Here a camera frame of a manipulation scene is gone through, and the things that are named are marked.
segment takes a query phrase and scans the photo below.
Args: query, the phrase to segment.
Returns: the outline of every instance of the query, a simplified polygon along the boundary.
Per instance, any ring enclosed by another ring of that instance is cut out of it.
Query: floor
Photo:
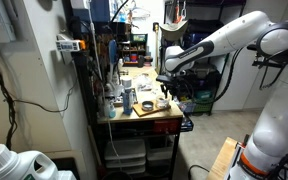
[[[211,116],[191,116],[194,130],[181,133],[173,179],[187,180],[188,168],[197,164],[211,169],[226,137],[243,141],[251,134],[260,111],[215,112]],[[206,179],[207,172],[193,168],[192,180]]]

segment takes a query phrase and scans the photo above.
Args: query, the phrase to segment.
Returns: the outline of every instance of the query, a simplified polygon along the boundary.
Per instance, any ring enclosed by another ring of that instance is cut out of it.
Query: machine
[[[164,91],[176,95],[176,83],[194,61],[236,51],[256,40],[256,51],[265,60],[284,68],[257,125],[227,179],[274,179],[288,160],[288,21],[272,23],[263,12],[244,15],[212,35],[182,50],[166,49],[166,75],[157,80]]]

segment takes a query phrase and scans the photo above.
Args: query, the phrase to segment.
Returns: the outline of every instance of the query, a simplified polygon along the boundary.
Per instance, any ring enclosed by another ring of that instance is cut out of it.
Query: label
[[[27,175],[24,180],[35,180],[32,174]]]

